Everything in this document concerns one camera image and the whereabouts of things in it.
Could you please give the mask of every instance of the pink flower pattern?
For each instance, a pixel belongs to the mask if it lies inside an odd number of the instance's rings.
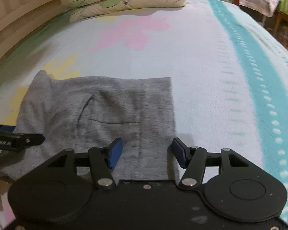
[[[92,51],[112,46],[122,41],[133,50],[143,50],[148,43],[149,35],[146,31],[167,30],[171,26],[166,23],[167,17],[137,16],[119,21],[115,27],[105,29],[97,35],[97,43]]]

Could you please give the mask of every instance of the light blue bedsheet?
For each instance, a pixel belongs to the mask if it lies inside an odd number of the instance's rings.
[[[180,139],[210,152],[231,148],[288,191],[288,52],[237,6],[189,0],[184,8],[126,11],[75,24],[64,15],[0,68],[0,122],[15,87],[29,86],[50,61],[54,72],[58,63],[67,65],[61,77],[74,70],[80,76],[171,77]],[[288,202],[281,218],[288,223]]]

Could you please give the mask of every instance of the teal stripe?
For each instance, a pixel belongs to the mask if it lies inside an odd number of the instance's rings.
[[[281,182],[288,184],[288,176],[282,177],[280,175],[282,171],[288,171],[287,91],[273,64],[251,33],[235,19],[222,1],[209,0],[209,3],[214,15],[222,24],[232,42],[248,82],[255,107],[254,114],[261,140],[264,169]],[[275,108],[271,108],[267,104],[272,104]],[[273,120],[277,120],[279,126],[274,126],[271,123]],[[273,131],[274,128],[279,129],[281,134],[275,134]],[[280,160],[282,159],[286,159],[286,166],[280,165]],[[288,220],[288,212],[282,214],[281,217],[287,217]]]

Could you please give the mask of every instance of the wooden headboard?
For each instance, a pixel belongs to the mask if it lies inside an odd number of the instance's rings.
[[[66,9],[60,0],[0,0],[0,62],[24,37]]]

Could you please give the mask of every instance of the gray fabric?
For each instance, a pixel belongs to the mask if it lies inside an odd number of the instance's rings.
[[[175,178],[167,153],[175,135],[170,78],[53,80],[40,71],[21,103],[14,132],[42,133],[45,142],[19,154],[1,153],[0,178],[16,180],[63,149],[86,152],[116,137],[124,141],[116,181]]]

